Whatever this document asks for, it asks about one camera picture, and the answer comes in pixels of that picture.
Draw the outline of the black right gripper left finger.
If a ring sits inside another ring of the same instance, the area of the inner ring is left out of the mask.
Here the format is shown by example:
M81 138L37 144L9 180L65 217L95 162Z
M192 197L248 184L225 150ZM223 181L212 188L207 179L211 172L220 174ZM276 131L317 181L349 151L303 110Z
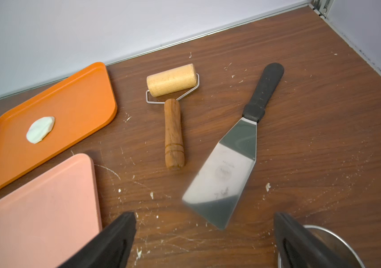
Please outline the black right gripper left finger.
M125 212L60 267L124 268L128 263L135 234L135 213Z

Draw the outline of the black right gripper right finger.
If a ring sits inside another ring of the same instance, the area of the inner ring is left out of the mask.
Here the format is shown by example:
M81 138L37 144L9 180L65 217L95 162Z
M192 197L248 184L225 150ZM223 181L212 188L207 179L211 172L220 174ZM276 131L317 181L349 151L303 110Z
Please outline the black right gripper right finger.
M275 241L285 268L349 268L351 265L337 256L290 214L274 214Z

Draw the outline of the pink silicone mat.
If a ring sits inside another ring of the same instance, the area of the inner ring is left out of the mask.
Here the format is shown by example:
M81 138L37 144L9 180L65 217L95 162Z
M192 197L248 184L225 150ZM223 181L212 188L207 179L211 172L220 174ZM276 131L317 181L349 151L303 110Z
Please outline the pink silicone mat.
M56 268L101 230L93 161L74 155L0 199L0 268Z

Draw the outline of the black handled metal spatula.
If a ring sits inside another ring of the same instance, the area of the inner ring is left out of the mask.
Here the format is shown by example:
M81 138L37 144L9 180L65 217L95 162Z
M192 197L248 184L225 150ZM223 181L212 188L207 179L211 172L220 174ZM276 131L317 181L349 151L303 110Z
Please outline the black handled metal spatula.
M257 124L283 74L280 63L264 68L241 118L217 143L182 197L185 205L219 230L227 227L255 166Z

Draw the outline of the round cut dough wrapper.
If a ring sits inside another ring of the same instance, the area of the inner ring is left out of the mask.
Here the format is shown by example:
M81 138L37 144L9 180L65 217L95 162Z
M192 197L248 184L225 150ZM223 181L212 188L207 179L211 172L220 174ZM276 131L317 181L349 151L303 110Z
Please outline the round cut dough wrapper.
M29 128L26 139L32 144L41 142L51 132L55 124L55 117L42 117L36 120Z

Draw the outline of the wooden rolling pin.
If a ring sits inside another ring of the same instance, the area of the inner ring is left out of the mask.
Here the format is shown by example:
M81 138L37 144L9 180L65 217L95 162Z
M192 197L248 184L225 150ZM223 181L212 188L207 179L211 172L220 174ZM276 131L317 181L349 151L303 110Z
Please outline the wooden rolling pin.
M163 71L147 77L146 101L148 104L164 106L165 118L165 165L170 170L179 170L185 165L185 152L181 126L179 101L199 87L200 78L193 64ZM186 90L180 97L163 102L154 98Z

